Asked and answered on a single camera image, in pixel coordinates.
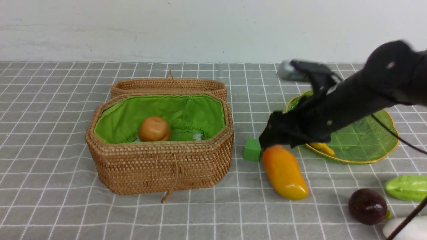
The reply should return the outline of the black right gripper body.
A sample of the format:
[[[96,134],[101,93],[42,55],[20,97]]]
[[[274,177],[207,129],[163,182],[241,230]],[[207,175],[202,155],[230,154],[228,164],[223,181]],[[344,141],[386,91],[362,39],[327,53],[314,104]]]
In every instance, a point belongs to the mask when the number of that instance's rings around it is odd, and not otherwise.
[[[275,145],[290,145],[291,148],[309,143],[329,143],[331,134],[319,137],[308,133],[305,127],[308,121],[302,119],[302,113],[319,104],[326,91],[335,86],[334,72],[323,63],[304,60],[282,61],[277,67],[277,76],[282,80],[308,81],[314,94],[303,96],[291,111],[273,111],[267,126],[258,138],[261,149]]]

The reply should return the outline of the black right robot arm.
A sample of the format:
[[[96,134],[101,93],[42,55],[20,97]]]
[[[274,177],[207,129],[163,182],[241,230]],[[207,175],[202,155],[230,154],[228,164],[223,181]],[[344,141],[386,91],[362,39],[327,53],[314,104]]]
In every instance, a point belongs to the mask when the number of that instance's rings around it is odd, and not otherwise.
[[[377,47],[364,67],[345,80],[322,63],[293,59],[284,62],[280,77],[305,75],[313,94],[302,97],[290,111],[270,114],[261,148],[328,143],[331,135],[369,115],[397,104],[426,106],[426,51],[407,42]]]

